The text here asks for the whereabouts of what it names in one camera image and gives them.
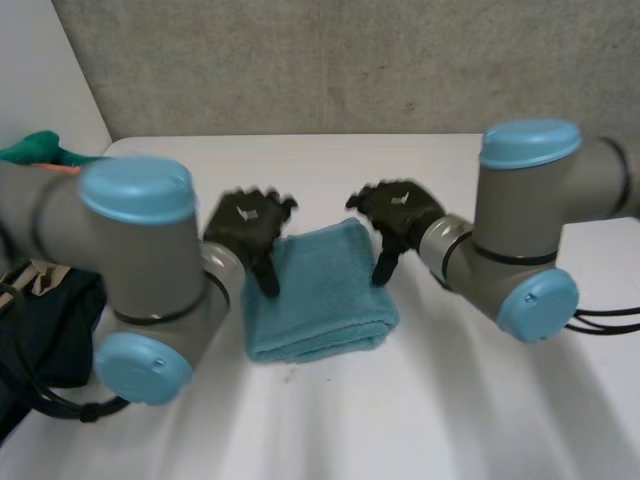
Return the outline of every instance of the black cable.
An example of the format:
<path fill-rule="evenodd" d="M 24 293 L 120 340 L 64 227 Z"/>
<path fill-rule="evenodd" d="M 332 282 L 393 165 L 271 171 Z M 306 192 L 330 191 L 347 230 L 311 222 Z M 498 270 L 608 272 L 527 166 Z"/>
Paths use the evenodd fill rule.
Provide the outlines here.
<path fill-rule="evenodd" d="M 114 397 L 105 403 L 88 403 L 79 405 L 55 394 L 38 378 L 38 375 L 26 360 L 24 351 L 20 345 L 20 336 L 17 333 L 19 332 L 19 320 L 26 309 L 26 300 L 24 295 L 16 288 L 3 283 L 0 283 L 0 292 L 8 293 L 14 300 L 14 308 L 11 312 L 11 318 L 13 320 L 16 338 L 13 346 L 17 354 L 18 362 L 26 375 L 28 386 L 31 389 L 25 389 L 13 373 L 11 373 L 9 369 L 0 362 L 0 380 L 9 387 L 18 400 L 29 408 L 49 417 L 80 420 L 83 423 L 95 422 L 100 417 L 113 415 L 129 405 L 129 402 L 121 397 Z M 83 328 L 87 331 L 88 341 L 92 341 L 91 330 L 84 322 Z"/>
<path fill-rule="evenodd" d="M 576 310 L 576 315 L 586 317 L 627 317 L 640 314 L 640 307 L 622 308 L 619 310 Z"/>

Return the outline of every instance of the gray wall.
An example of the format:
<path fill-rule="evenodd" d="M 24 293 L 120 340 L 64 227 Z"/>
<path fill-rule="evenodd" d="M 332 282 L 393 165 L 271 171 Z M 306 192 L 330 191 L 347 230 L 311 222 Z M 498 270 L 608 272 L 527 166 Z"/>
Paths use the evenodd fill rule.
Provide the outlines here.
<path fill-rule="evenodd" d="M 54 0 L 114 139 L 640 128 L 638 0 Z"/>

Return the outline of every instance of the white table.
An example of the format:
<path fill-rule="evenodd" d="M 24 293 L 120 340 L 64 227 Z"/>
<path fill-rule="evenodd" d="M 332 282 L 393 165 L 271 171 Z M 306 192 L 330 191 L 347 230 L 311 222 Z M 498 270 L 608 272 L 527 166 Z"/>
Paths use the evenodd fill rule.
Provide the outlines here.
<path fill-rule="evenodd" d="M 472 218 L 479 144 L 477 135 L 131 138 L 107 153 L 184 163 L 201 226 L 223 190 L 274 185 L 298 199 L 285 233 L 301 233 L 346 218 L 348 196 L 383 178 L 416 178 Z M 632 220 L 566 229 L 560 265 L 584 307 L 640 303 L 638 240 Z M 520 344 L 441 290 L 415 254 L 389 288 L 402 319 L 373 352 L 256 366 L 236 310 L 179 400 L 95 425 L 32 413 L 0 450 L 0 479 L 640 478 L 640 334 Z"/>

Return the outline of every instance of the blue towel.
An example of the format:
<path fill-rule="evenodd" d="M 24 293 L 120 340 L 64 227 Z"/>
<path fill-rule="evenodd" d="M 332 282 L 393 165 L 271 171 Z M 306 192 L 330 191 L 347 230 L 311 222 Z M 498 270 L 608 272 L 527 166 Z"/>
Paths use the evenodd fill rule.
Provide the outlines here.
<path fill-rule="evenodd" d="M 398 324 L 387 291 L 371 285 L 371 240 L 356 219 L 282 240 L 274 264 L 278 298 L 260 293 L 253 277 L 244 291 L 246 348 L 256 362 L 373 349 Z"/>

